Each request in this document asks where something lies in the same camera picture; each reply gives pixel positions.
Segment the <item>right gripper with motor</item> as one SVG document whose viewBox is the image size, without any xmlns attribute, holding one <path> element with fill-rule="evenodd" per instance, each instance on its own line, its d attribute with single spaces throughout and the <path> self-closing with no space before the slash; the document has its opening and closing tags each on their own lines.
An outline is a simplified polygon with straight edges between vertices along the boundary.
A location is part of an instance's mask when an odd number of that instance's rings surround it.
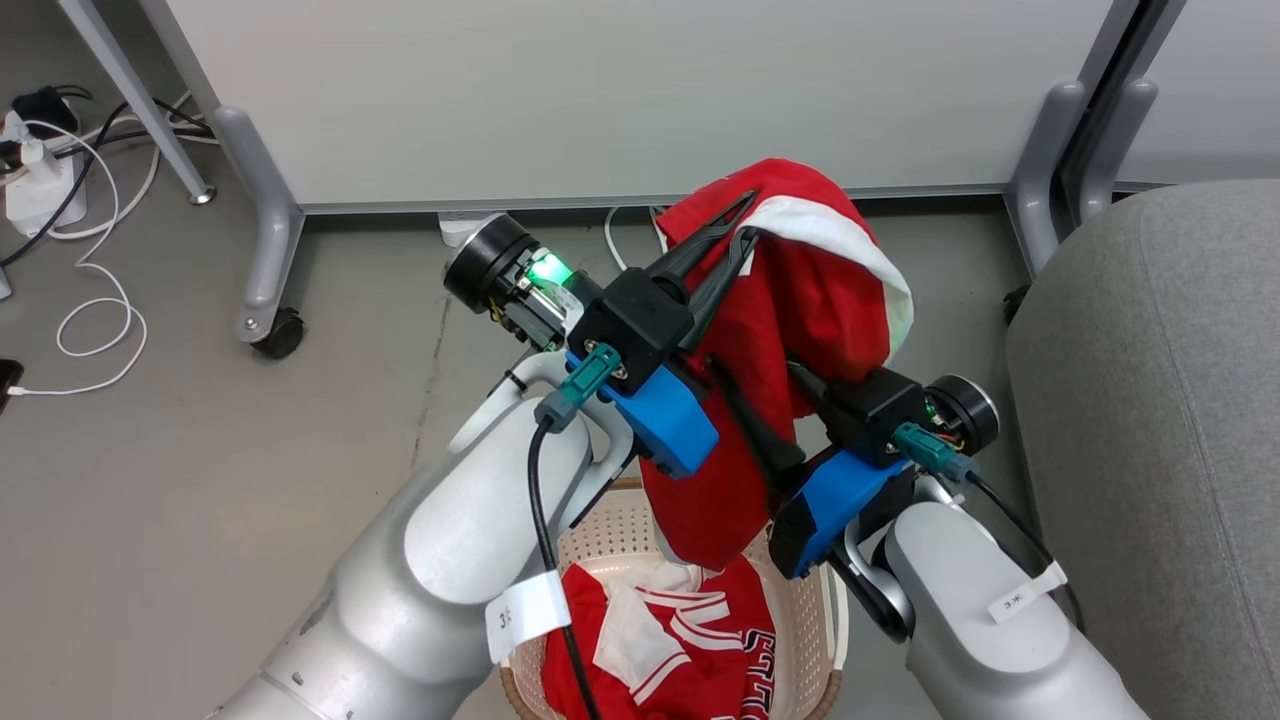
<svg viewBox="0 0 1280 720">
<path fill-rule="evenodd" d="M 803 486 L 806 479 L 804 451 L 774 432 L 772 425 L 753 409 L 730 369 L 716 355 L 707 355 L 707 370 L 737 424 L 765 486 Z M 787 372 L 808 405 L 812 409 L 820 409 L 826 401 L 828 383 L 804 363 L 787 363 Z M 925 387 L 925 400 L 933 418 L 934 432 L 947 437 L 961 454 L 977 456 L 998 438 L 997 407 L 991 397 L 969 379 L 960 375 L 942 375 Z"/>
</svg>

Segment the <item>left gripper with motor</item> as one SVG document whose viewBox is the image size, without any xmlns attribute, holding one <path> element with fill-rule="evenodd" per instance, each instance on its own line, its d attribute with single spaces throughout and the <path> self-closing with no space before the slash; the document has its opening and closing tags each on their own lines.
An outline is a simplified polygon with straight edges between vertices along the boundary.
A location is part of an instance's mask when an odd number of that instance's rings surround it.
<svg viewBox="0 0 1280 720">
<path fill-rule="evenodd" d="M 756 196 L 742 193 L 645 269 L 664 291 L 695 290 L 689 341 L 707 333 L 758 243 L 760 231 L 732 234 Z M 724 240 L 723 256 L 699 286 L 691 284 L 690 274 Z M 486 217 L 454 250 L 445 264 L 445 288 L 535 351 L 563 348 L 586 306 L 603 292 L 586 272 L 571 269 L 504 213 Z"/>
</svg>

